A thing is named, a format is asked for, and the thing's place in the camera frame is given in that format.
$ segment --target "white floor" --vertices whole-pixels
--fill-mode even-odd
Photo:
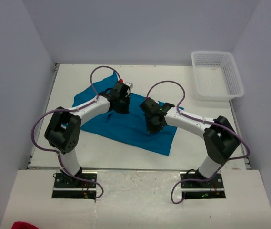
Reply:
[[[90,86],[90,73],[98,65],[61,64],[51,93],[47,110],[58,106],[69,108],[76,94]],[[179,82],[186,91],[186,99],[181,104],[188,112],[202,117],[217,118],[222,115],[228,118],[235,128],[229,102],[198,101],[195,98],[192,67],[185,66],[130,66],[111,65],[124,79],[133,82],[133,93],[145,96],[152,85],[162,80]],[[93,80],[100,81],[112,75],[109,69],[99,69]],[[174,84],[161,84],[153,89],[150,97],[172,104],[177,104],[182,97],[182,91]],[[44,139],[44,132],[51,115],[45,118],[38,143],[50,147]],[[83,168],[110,169],[168,169],[185,170],[197,168],[206,157],[205,144],[199,137],[178,129],[171,146],[169,156],[163,156],[151,151],[116,142],[88,132],[80,132],[80,141],[76,147],[77,157]],[[233,156],[241,156],[239,147]],[[31,161],[31,167],[59,167],[57,157],[50,152],[36,149]],[[243,160],[229,162],[225,168],[245,169]]]
[[[25,221],[41,229],[271,229],[257,170],[223,170],[226,199],[170,201],[175,171],[99,172],[103,197],[51,199],[54,171],[19,170],[1,229]],[[180,186],[174,198],[181,197]]]

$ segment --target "red object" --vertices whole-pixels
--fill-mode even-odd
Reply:
[[[12,225],[11,229],[39,229],[39,228],[26,222],[15,222]]]

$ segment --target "blue cloth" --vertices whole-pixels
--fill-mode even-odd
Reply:
[[[116,82],[117,75],[113,73],[112,76],[94,83],[94,86],[98,92],[102,92],[106,88],[113,87]],[[95,92],[90,86],[74,97],[73,106],[78,106],[94,96]],[[177,128],[165,126],[160,132],[147,133],[144,113],[140,109],[140,104],[144,100],[145,97],[131,93],[129,114],[119,114],[115,111],[100,114],[82,125],[81,129],[168,156]]]

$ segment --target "white bin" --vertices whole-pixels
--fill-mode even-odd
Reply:
[[[197,97],[200,100],[229,101],[244,94],[232,54],[196,51],[191,54]]]

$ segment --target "gray wall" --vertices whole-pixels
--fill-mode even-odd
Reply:
[[[191,64],[231,52],[259,0],[23,0],[55,62]]]
[[[0,0],[0,223],[18,168],[32,150],[30,128],[43,113],[53,63],[18,0]]]
[[[233,55],[245,87],[233,105],[252,149],[252,167],[260,170],[271,205],[271,1],[259,3]]]

